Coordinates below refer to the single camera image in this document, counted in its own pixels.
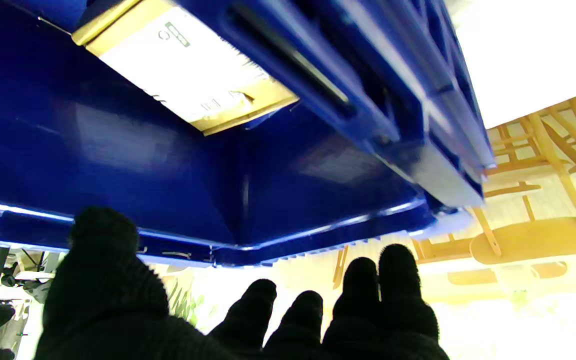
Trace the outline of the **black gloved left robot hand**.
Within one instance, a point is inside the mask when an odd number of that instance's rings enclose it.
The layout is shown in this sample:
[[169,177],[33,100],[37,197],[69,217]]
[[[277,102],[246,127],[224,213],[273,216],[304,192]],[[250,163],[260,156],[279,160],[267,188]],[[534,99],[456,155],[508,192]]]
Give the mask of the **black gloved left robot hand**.
[[37,360],[446,360],[418,265],[402,244],[378,262],[358,257],[324,335],[323,299],[305,291],[265,339],[274,282],[252,282],[204,335],[172,316],[162,280],[137,256],[137,227],[118,211],[90,207],[74,220],[70,250],[43,308]]

